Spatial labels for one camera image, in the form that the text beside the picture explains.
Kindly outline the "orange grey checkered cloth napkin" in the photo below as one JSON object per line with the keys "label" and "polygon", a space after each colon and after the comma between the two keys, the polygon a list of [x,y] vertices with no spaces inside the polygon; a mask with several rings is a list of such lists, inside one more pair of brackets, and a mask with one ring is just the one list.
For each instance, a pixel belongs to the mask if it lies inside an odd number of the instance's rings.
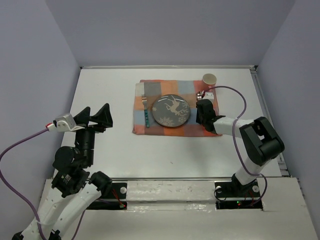
{"label": "orange grey checkered cloth napkin", "polygon": [[197,93],[211,86],[202,80],[141,80],[135,85],[133,130],[136,135],[216,137],[196,123]]}

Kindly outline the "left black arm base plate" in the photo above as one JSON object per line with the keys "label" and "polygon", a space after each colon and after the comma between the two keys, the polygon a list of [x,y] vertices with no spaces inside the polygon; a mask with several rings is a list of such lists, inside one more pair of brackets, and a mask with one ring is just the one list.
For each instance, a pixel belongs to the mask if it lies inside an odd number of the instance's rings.
{"label": "left black arm base plate", "polygon": [[92,202],[87,210],[123,211],[127,209],[127,182],[113,182],[111,190]]}

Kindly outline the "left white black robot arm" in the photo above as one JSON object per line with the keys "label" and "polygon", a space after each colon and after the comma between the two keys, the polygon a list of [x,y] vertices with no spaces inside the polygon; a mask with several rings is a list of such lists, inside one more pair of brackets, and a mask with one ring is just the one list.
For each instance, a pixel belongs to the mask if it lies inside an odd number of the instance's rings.
{"label": "left white black robot arm", "polygon": [[54,156],[57,171],[41,207],[28,227],[16,233],[14,240],[59,240],[72,221],[99,197],[110,194],[112,179],[101,171],[86,171],[94,163],[95,136],[113,126],[110,105],[104,104],[94,115],[90,107],[76,116],[57,117],[45,131],[74,132],[74,146],[60,147]]}

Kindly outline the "dark round deer plate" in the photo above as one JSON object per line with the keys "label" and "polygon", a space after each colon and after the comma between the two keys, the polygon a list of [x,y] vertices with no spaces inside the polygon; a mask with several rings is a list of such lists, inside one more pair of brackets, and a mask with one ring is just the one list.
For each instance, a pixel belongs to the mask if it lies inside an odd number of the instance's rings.
{"label": "dark round deer plate", "polygon": [[159,97],[153,103],[151,110],[154,120],[167,128],[177,128],[184,125],[191,115],[189,103],[176,94]]}

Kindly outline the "spoon with teal handle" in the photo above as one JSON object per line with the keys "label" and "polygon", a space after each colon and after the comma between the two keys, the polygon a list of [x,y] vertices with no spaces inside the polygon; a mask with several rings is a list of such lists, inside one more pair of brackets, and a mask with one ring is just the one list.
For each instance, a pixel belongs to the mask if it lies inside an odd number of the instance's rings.
{"label": "spoon with teal handle", "polygon": [[196,93],[196,100],[197,101],[200,101],[200,100],[202,100],[203,99],[203,91],[198,91],[197,93]]}

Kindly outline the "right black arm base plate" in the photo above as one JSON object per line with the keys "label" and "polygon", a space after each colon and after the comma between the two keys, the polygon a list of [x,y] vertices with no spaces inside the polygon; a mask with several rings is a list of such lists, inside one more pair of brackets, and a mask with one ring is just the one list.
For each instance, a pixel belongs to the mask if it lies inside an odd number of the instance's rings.
{"label": "right black arm base plate", "polygon": [[217,210],[263,210],[261,200],[255,203],[261,197],[257,181],[250,183],[239,191],[232,188],[231,181],[215,182],[213,196],[216,200],[215,207]]}

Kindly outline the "fork with teal handle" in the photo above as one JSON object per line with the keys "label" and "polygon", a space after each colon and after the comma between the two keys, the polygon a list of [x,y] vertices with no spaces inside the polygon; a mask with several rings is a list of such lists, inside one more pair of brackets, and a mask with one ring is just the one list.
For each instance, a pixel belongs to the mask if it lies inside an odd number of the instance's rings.
{"label": "fork with teal handle", "polygon": [[145,119],[145,126],[147,128],[150,127],[149,115],[148,115],[148,101],[145,94],[141,95],[142,104],[144,107],[144,119]]}

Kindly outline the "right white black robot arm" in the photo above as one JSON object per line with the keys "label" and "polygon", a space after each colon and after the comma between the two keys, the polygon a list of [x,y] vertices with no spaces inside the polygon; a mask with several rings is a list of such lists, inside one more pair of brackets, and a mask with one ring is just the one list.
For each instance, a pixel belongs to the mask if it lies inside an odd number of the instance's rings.
{"label": "right white black robot arm", "polygon": [[282,139],[265,117],[241,120],[217,115],[208,99],[199,100],[196,110],[196,122],[207,132],[232,137],[241,163],[231,181],[219,185],[215,195],[223,199],[243,197],[262,176],[265,165],[285,150]]}

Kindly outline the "red white paper cup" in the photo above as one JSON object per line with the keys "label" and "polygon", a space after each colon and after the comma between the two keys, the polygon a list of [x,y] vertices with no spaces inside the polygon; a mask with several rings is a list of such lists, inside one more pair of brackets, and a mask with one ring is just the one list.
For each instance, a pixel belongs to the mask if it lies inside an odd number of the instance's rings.
{"label": "red white paper cup", "polygon": [[212,89],[217,83],[217,77],[212,73],[206,73],[202,76],[201,80],[201,91],[209,91]]}

